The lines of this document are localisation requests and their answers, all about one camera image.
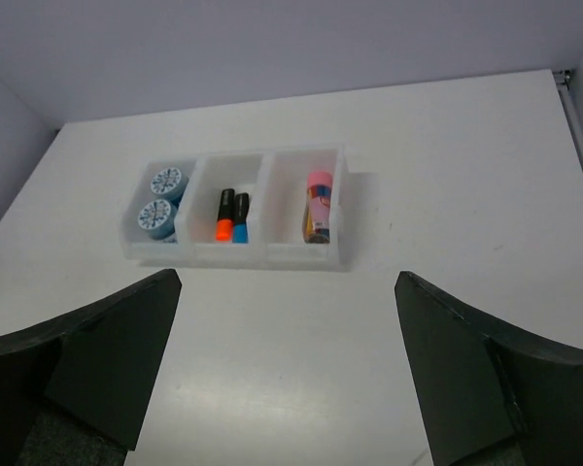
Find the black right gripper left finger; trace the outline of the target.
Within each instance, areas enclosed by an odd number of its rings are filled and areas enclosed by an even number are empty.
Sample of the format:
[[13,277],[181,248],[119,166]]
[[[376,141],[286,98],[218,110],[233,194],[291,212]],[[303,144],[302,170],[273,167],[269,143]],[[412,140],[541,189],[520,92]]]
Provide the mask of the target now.
[[0,465],[121,465],[135,450],[182,283],[164,269],[0,336]]

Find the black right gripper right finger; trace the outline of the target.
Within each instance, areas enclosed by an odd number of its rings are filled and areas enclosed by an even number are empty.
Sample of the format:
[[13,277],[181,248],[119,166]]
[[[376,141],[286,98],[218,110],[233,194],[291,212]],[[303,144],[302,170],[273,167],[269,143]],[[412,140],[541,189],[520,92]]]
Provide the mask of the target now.
[[583,465],[583,349],[412,272],[394,297],[434,464]]

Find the blue cleaning gel jar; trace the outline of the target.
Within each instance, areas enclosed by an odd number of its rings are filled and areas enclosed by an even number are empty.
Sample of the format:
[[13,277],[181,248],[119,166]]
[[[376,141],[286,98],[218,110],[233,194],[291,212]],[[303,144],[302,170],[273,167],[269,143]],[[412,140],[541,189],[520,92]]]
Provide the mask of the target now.
[[166,199],[155,199],[146,204],[137,215],[137,225],[154,241],[166,241],[175,234],[178,209]]
[[167,167],[156,173],[150,182],[151,193],[178,205],[184,196],[189,177],[178,167]]

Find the orange highlighter with black cap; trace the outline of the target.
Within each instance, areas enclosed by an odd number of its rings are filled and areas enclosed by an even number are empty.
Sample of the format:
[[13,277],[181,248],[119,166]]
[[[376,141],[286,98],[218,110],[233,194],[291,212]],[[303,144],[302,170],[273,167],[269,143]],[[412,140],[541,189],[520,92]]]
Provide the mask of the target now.
[[217,242],[229,242],[232,240],[234,199],[235,190],[233,188],[222,190],[215,234]]

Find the blue highlighter with black cap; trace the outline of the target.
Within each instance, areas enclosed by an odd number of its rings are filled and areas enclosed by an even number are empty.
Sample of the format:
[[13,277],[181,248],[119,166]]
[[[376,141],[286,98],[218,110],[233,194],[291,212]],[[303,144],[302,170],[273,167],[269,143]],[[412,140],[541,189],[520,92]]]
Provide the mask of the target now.
[[247,244],[249,233],[247,217],[250,209],[250,195],[247,192],[238,193],[234,199],[234,216],[232,229],[232,242],[234,244]]

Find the pink tube of coloured pens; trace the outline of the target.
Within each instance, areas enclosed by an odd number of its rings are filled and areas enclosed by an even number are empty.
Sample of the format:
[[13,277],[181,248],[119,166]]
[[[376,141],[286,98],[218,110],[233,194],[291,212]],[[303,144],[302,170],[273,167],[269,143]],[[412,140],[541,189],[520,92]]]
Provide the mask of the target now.
[[306,205],[303,220],[303,238],[307,244],[330,243],[330,200],[333,177],[330,172],[309,174],[306,184]]

